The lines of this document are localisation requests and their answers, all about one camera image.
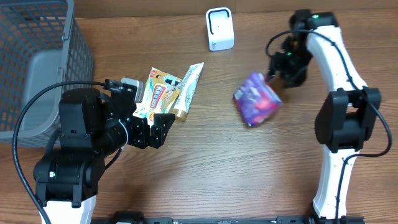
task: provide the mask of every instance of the purple object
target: purple object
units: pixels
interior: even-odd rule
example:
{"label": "purple object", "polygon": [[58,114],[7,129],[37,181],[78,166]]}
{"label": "purple object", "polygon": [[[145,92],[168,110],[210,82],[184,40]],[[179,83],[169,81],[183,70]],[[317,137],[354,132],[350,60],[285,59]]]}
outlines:
{"label": "purple object", "polygon": [[267,85],[264,75],[250,74],[235,91],[233,99],[248,126],[257,126],[282,106],[282,101]]}

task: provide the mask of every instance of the tabletop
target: tabletop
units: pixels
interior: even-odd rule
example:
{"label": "tabletop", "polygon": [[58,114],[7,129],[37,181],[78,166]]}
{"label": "tabletop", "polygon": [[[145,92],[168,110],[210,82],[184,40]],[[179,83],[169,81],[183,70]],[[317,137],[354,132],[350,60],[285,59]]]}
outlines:
{"label": "tabletop", "polygon": [[[78,19],[95,56],[95,80],[146,81],[152,67],[183,78],[204,62],[184,123],[176,121],[160,149],[127,147],[99,182],[95,218],[118,210],[147,217],[272,218],[308,210],[320,178],[322,147],[314,120],[326,96],[318,65],[308,80],[287,90],[289,102],[256,128],[245,127],[232,101],[252,72],[266,72],[268,40],[289,29],[293,12],[233,14],[235,45],[210,52],[204,16]],[[336,11],[345,46],[369,87],[382,93],[381,113],[398,134],[398,9]],[[272,44],[279,49],[283,39]],[[383,151],[386,132],[376,121],[363,152]],[[349,184],[348,215],[367,223],[398,223],[398,152],[356,160]],[[32,171],[43,149],[19,149],[23,171]],[[0,223],[40,223],[12,163],[0,146]]]}

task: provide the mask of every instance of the yellow package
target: yellow package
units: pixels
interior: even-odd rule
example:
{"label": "yellow package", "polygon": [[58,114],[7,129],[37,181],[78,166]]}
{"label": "yellow package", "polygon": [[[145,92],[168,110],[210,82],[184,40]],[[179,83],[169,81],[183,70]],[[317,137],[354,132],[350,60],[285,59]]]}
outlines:
{"label": "yellow package", "polygon": [[145,85],[142,103],[137,104],[134,116],[147,118],[149,126],[154,124],[155,113],[168,113],[180,94],[182,80],[156,68],[150,71]]}

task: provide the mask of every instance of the colorful package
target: colorful package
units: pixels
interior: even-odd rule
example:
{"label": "colorful package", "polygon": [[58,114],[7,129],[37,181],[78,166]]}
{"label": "colorful package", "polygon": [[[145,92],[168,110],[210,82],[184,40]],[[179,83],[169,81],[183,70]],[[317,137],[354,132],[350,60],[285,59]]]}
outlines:
{"label": "colorful package", "polygon": [[152,68],[145,85],[142,103],[137,104],[133,115],[147,118],[149,126],[152,126],[155,113],[169,112],[180,94],[181,84],[180,78]]}
{"label": "colorful package", "polygon": [[235,91],[233,99],[248,126],[257,126],[282,106],[282,101],[258,72],[250,74]]}

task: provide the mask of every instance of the plastic basket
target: plastic basket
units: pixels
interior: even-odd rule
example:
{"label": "plastic basket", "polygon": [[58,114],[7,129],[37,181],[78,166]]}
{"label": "plastic basket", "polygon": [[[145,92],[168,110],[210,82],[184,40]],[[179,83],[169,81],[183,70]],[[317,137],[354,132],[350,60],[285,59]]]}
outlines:
{"label": "plastic basket", "polygon": [[[19,111],[40,90],[93,79],[94,59],[73,13],[73,0],[0,1],[0,142],[11,143]],[[39,98],[22,122],[18,143],[46,145],[59,127],[61,94],[82,86],[64,86]]]}

